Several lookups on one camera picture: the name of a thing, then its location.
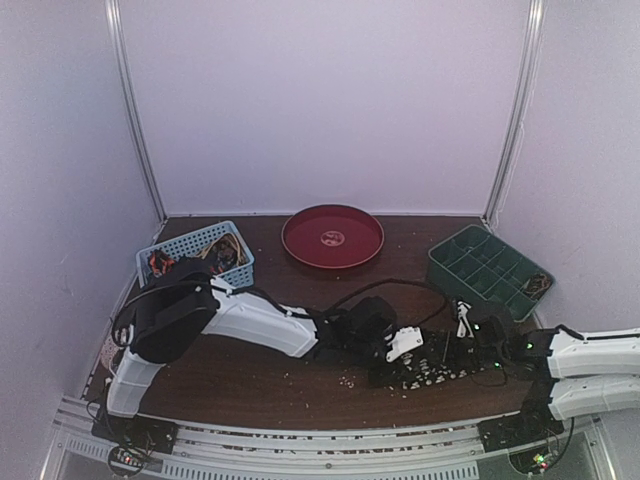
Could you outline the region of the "black white floral tie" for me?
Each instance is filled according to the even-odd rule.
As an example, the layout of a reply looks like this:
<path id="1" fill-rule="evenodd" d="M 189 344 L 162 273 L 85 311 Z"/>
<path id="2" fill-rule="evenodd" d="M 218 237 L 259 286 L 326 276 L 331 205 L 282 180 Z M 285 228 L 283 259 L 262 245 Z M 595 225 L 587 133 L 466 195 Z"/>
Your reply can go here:
<path id="1" fill-rule="evenodd" d="M 423 332 L 424 343 L 392 363 L 385 380 L 403 390 L 426 388 L 479 371 L 474 347 L 452 332 Z"/>

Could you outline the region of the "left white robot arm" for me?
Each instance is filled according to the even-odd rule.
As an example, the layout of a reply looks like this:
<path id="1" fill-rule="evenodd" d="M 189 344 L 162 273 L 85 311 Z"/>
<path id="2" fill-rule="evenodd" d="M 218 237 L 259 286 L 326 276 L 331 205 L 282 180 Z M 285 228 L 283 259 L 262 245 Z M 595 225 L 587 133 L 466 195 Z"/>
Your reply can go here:
<path id="1" fill-rule="evenodd" d="M 171 272 L 127 302 L 112 323 L 121 352 L 107 387 L 103 420 L 123 444 L 137 442 L 137 415 L 159 371 L 179 360 L 201 336 L 229 337 L 305 359 L 346 353 L 366 365 L 387 366 L 421 343 L 401 328 L 390 305 L 369 297 L 345 312 L 313 313 L 282 305 L 255 287 L 236 288 L 204 272 Z"/>

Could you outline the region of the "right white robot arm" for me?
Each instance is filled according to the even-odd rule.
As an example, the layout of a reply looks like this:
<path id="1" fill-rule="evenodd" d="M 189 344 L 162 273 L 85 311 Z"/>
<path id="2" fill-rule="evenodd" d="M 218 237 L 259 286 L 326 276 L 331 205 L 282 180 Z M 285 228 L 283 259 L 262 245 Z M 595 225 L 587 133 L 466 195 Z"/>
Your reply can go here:
<path id="1" fill-rule="evenodd" d="M 456 312 L 457 336 L 511 375 L 531 383 L 512 430 L 535 440 L 551 424 L 639 407 L 639 331 L 580 333 L 565 325 L 520 333 L 508 316 Z"/>

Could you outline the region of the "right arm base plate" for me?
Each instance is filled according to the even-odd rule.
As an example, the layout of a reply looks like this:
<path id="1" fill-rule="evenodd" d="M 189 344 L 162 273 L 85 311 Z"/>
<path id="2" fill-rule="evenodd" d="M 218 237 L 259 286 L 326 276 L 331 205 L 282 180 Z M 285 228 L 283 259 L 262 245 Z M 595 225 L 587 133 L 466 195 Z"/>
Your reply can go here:
<path id="1" fill-rule="evenodd" d="M 560 442 L 564 423 L 546 409 L 484 420 L 477 429 L 486 453 L 505 450 L 511 467 L 524 475 L 542 475 L 566 451 Z"/>

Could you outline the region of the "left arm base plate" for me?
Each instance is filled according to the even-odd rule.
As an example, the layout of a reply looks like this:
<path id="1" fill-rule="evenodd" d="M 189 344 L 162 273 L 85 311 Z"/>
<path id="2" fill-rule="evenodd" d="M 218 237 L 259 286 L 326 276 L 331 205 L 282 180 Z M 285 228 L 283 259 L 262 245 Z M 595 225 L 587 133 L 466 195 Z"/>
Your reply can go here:
<path id="1" fill-rule="evenodd" d="M 86 412 L 92 420 L 91 434 L 113 443 L 106 464 L 117 477 L 130 479 L 156 463 L 155 453 L 171 454 L 178 434 L 174 422 L 134 416 L 111 415 L 99 399 L 90 400 Z"/>

